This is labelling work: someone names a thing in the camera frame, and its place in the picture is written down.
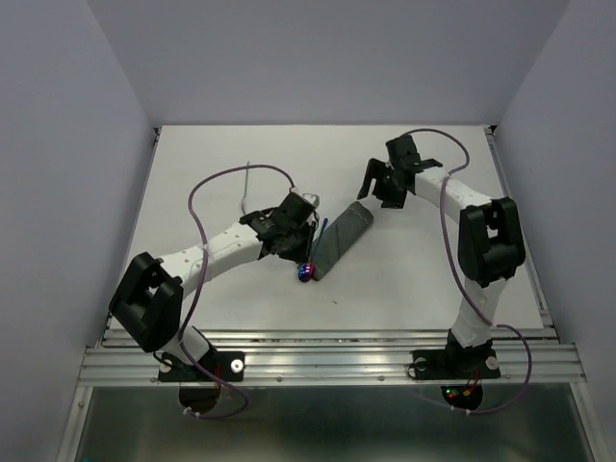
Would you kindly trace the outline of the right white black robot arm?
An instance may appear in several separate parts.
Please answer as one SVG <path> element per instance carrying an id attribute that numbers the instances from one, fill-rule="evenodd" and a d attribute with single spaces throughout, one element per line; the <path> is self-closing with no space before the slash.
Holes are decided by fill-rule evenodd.
<path id="1" fill-rule="evenodd" d="M 387 141 L 387 160 L 368 161 L 358 196 L 372 194 L 382 207 L 400 209 L 413 194 L 436 206 L 442 223 L 457 224 L 457 243 L 444 245 L 460 308 L 445 348 L 423 363 L 430 372 L 441 367 L 464 375 L 494 361 L 491 330 L 500 298 L 526 260 L 518 208 L 509 197 L 493 198 L 454 179 L 470 165 L 469 150 L 462 151 L 461 165 L 446 169 L 421 156 L 414 134 Z"/>

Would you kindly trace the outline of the dark grey cloth napkin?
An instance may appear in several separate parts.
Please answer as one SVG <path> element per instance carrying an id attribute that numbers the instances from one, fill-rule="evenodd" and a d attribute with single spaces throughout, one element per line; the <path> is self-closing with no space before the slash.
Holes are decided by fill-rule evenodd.
<path id="1" fill-rule="evenodd" d="M 315 258 L 313 280 L 322 280 L 372 227 L 372 212 L 361 202 L 352 202 L 326 226 Z"/>

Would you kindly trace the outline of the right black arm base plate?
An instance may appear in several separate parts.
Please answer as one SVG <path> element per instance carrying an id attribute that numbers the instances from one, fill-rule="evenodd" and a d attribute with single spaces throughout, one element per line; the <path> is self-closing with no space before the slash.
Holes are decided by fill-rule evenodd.
<path id="1" fill-rule="evenodd" d="M 471 352 L 454 352 L 443 349 L 419 349 L 412 352 L 413 362 L 410 370 L 414 378 L 424 381 L 498 379 L 501 370 L 496 352 L 489 348 L 472 348 Z"/>

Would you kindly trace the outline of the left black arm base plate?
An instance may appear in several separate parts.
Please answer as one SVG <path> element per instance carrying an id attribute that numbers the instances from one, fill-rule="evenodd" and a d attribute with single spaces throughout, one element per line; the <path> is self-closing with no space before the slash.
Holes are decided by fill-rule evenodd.
<path id="1" fill-rule="evenodd" d="M 245 354 L 243 351 L 231 350 L 207 353 L 198 361 L 200 367 L 216 378 L 230 383 L 244 380 Z M 157 379 L 163 383 L 213 382 L 193 363 L 186 364 L 168 353 L 163 353 L 159 361 Z"/>

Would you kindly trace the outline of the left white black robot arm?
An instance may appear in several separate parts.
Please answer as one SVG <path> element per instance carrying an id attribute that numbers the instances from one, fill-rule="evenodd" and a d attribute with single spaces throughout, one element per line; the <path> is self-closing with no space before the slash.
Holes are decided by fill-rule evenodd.
<path id="1" fill-rule="evenodd" d="M 212 344 L 182 315 L 187 297 L 198 301 L 205 283 L 269 255 L 307 261 L 320 198 L 290 191 L 280 205 L 251 212 L 203 244 L 176 253 L 135 256 L 122 275 L 109 311 L 145 352 L 162 351 L 191 378 L 214 367 Z"/>

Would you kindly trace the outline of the silver metal fork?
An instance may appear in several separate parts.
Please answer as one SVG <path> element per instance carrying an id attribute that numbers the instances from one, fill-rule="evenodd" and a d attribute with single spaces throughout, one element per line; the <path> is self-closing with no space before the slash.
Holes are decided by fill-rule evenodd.
<path id="1" fill-rule="evenodd" d="M 240 202 L 240 207 L 241 207 L 241 211 L 243 215 L 247 214 L 246 199 L 247 199 L 247 192 L 248 192 L 250 166 L 251 166 L 250 161 L 247 161 L 245 165 L 245 169 L 244 169 L 243 195 L 242 195 L 242 199 Z"/>

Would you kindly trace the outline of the iridescent rainbow spoon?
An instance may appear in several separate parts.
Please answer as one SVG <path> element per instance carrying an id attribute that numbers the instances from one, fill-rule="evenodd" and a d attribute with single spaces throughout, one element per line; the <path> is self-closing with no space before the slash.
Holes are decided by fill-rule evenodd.
<path id="1" fill-rule="evenodd" d="M 307 283 L 310 280 L 312 280 L 314 277 L 314 273 L 315 273 L 314 261 L 316 258 L 317 250 L 321 243 L 322 236 L 324 234 L 326 226 L 328 225 L 328 222 L 329 222 L 328 218 L 323 219 L 319 234 L 317 238 L 313 241 L 311 250 L 309 251 L 308 260 L 304 263 L 299 264 L 297 267 L 297 279 L 301 283 Z"/>

